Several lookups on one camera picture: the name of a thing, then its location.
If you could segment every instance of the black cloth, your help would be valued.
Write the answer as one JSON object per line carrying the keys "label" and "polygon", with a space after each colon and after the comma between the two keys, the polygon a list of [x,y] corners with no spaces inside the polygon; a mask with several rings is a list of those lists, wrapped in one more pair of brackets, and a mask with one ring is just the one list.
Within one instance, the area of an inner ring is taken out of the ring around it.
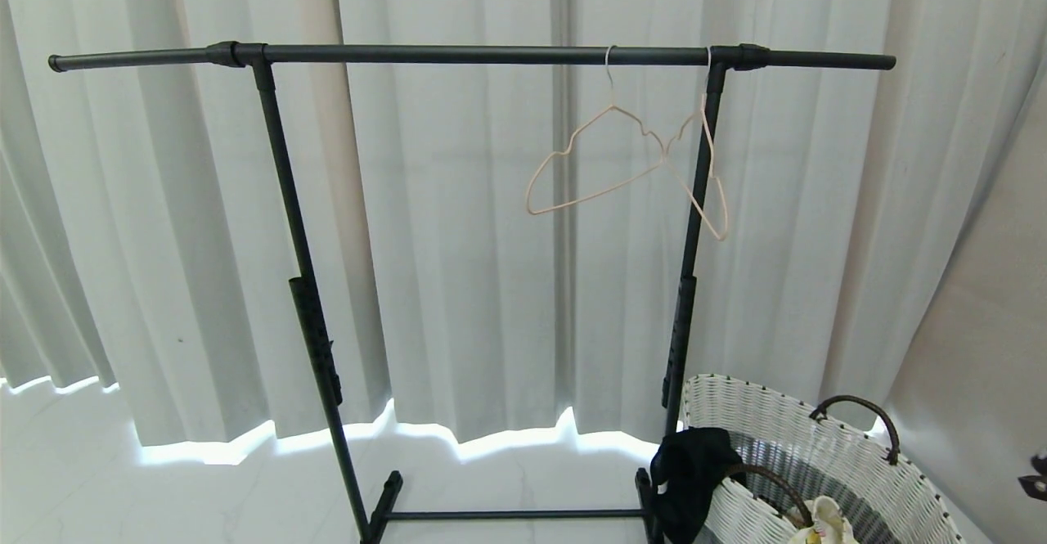
{"label": "black cloth", "polygon": [[[655,493],[651,511],[672,544],[691,544],[709,516],[713,491],[727,469],[741,464],[722,428],[690,428],[662,438],[651,458],[651,483],[666,485]],[[744,475],[736,476],[744,483]]]}

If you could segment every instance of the laundry basket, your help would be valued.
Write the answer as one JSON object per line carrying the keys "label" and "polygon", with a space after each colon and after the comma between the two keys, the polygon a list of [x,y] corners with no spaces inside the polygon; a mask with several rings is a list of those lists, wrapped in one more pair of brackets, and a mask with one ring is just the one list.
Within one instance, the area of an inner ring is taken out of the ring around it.
{"label": "laundry basket", "polygon": [[[890,417],[867,400],[836,395],[811,407],[718,373],[693,377],[683,400],[687,425],[726,429],[744,463],[771,470],[805,500],[833,498],[863,544],[963,542],[931,481],[901,456]],[[843,400],[879,415],[890,433],[890,449],[828,416],[828,407]],[[781,509],[794,504],[775,481],[761,476],[749,480],[749,491]]]}
{"label": "laundry basket", "polygon": [[[730,467],[726,476],[738,473],[745,473],[745,480],[750,483],[759,478],[781,489],[792,501],[789,505],[796,506],[803,516],[803,525],[814,525],[810,513],[803,504],[803,497],[785,479],[768,469],[752,464]],[[757,499],[741,483],[725,478],[713,492],[709,516],[695,544],[785,544],[798,529],[781,511]]]}

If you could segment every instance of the vertical black pole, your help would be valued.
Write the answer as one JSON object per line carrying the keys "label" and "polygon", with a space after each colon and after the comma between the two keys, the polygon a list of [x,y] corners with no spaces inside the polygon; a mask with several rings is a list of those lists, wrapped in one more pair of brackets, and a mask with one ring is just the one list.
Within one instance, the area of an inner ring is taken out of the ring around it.
{"label": "vertical black pole", "polygon": [[280,192],[284,197],[284,211],[287,212],[288,227],[291,228],[291,242],[294,254],[298,259],[298,278],[292,278],[291,293],[294,295],[295,307],[298,310],[298,320],[309,350],[309,360],[316,377],[316,387],[320,393],[320,403],[331,430],[331,444],[334,446],[335,457],[341,471],[341,479],[346,483],[349,503],[353,507],[356,528],[362,542],[371,541],[371,526],[367,523],[367,512],[363,507],[360,496],[360,485],[356,481],[356,471],[353,470],[353,459],[349,454],[349,444],[341,427],[341,416],[338,414],[338,404],[341,402],[341,388],[334,373],[334,363],[331,358],[331,342],[327,336],[324,313],[320,309],[319,292],[316,287],[316,275],[313,262],[309,254],[309,242],[306,239],[306,227],[302,220],[302,206],[298,204],[298,192],[294,186],[294,175],[291,172],[291,158],[287,153],[287,140],[284,138],[284,124],[280,118],[280,107],[276,105],[276,84],[272,77],[272,66],[262,59],[252,63],[254,83],[262,99],[262,112],[265,114],[266,131],[269,133],[269,145],[272,148],[272,159],[276,164],[276,178],[280,180]]}
{"label": "vertical black pole", "polygon": [[[714,62],[709,68],[709,85],[706,87],[706,119],[709,122],[709,133],[716,134],[716,118],[719,114],[720,94],[723,93],[723,81],[729,66],[722,62]],[[696,130],[701,126],[696,123]],[[706,206],[706,186],[709,183],[709,139],[701,131],[701,141],[698,144],[698,163],[694,172],[694,198],[698,204]],[[701,216],[691,206],[687,221],[687,235],[684,242],[684,264],[680,273],[680,287],[676,290],[676,313],[672,321],[672,336],[669,339],[669,362],[666,365],[665,380],[662,381],[662,407],[666,407],[665,435],[676,431],[680,420],[680,400],[684,390],[684,368],[687,364],[687,344],[691,336],[691,317],[694,313],[694,291],[697,279],[694,278],[694,259],[698,252],[698,231],[701,231]]]}

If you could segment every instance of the horizontal hanging bar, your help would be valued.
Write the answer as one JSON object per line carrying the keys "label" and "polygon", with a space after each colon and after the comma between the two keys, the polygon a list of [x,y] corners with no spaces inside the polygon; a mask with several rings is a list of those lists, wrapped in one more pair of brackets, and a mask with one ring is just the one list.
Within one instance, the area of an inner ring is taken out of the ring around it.
{"label": "horizontal hanging bar", "polygon": [[642,518],[643,509],[507,509],[500,512],[389,512],[388,521],[584,520]]}
{"label": "horizontal hanging bar", "polygon": [[[766,66],[891,69],[893,55],[775,51],[759,45],[713,46],[713,63],[745,70]],[[510,66],[707,66],[706,47],[518,47],[495,45],[268,45],[226,41],[207,47],[51,55],[54,71],[99,67],[214,63],[510,64]]]}

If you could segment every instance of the floor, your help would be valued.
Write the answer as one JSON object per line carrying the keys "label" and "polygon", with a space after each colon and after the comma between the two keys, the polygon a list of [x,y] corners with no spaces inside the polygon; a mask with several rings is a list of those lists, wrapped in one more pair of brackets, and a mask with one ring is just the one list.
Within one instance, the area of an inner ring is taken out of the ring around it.
{"label": "floor", "polygon": [[[654,446],[557,427],[463,446],[439,427],[350,426],[364,500],[403,473],[397,508],[632,507]],[[0,544],[357,541],[325,433],[276,440],[270,425],[232,445],[142,449],[119,390],[0,390]],[[968,522],[967,540],[987,543]],[[639,520],[393,524],[384,542],[642,543]]]}

